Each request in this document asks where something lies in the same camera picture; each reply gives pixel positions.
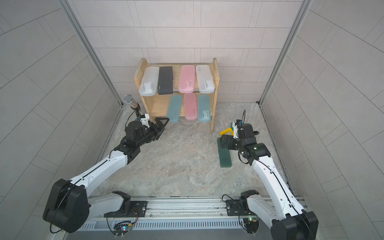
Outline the dark green pencil case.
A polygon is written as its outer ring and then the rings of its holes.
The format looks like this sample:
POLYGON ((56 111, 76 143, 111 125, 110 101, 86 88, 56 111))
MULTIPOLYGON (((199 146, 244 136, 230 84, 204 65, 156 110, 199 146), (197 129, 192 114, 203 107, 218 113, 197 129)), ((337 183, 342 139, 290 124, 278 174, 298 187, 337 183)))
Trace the dark green pencil case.
POLYGON ((232 166, 230 151, 226 148, 222 148, 221 139, 217 138, 218 154, 221 168, 230 168, 232 166))

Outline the light blue pencil case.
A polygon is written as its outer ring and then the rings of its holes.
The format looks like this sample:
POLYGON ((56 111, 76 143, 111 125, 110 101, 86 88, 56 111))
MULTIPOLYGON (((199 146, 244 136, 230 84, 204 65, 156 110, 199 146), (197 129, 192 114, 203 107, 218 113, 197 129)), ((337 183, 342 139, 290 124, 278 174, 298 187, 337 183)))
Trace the light blue pencil case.
POLYGON ((179 121, 182 99, 183 97, 181 95, 171 96, 166 115, 170 123, 177 123, 179 121))

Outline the teal pencil case with label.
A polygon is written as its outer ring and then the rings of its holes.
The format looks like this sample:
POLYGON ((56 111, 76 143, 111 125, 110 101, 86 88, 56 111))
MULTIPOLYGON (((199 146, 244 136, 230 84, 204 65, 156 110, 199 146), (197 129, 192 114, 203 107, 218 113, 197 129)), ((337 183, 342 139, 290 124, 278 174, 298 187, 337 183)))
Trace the teal pencil case with label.
POLYGON ((211 120, 211 104, 209 95, 198 95, 198 121, 209 122, 211 120))

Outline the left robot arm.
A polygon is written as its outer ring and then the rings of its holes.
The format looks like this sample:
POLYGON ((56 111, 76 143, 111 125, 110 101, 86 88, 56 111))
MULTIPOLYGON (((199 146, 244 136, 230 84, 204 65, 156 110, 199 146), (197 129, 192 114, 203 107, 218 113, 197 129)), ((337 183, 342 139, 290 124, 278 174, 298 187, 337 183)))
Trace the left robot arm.
POLYGON ((101 197, 91 197, 91 194, 113 173, 132 162, 141 146, 157 141, 168 122, 169 118, 156 118, 147 125, 140 121, 130 122, 125 127, 126 135, 106 158, 70 180, 60 179, 53 184, 43 220, 73 233, 97 216, 118 218, 135 214, 131 197, 126 193, 114 191, 101 197))

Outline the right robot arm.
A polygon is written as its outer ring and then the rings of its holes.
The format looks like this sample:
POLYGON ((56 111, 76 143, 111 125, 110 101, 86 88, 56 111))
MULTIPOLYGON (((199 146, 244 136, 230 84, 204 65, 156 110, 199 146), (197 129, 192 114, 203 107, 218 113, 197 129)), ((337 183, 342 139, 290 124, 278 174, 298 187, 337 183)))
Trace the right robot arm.
POLYGON ((258 143, 251 124, 237 120, 231 124, 231 135, 221 134, 220 146, 238 152, 261 178, 272 204, 255 191, 243 192, 241 206, 258 216, 271 230, 274 240, 314 240, 319 226, 314 212, 307 212, 295 198, 275 166, 268 148, 258 143))

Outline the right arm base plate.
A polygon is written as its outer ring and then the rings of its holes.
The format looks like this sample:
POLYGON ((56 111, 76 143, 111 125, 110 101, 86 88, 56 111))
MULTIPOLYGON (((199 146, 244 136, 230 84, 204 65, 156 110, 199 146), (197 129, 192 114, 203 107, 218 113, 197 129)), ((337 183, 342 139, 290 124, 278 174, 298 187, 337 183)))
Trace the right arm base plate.
POLYGON ((239 200, 225 200, 227 206, 227 215, 230 217, 235 216, 248 216, 250 212, 242 207, 239 200))

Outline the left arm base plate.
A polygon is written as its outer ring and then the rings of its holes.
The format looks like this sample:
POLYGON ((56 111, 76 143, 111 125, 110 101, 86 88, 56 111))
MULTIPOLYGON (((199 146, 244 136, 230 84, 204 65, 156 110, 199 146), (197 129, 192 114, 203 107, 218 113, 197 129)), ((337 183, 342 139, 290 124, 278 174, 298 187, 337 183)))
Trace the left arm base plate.
POLYGON ((116 212, 104 214, 105 218, 142 218, 145 216, 147 210, 147 201, 130 201, 130 203, 123 203, 121 208, 116 212))

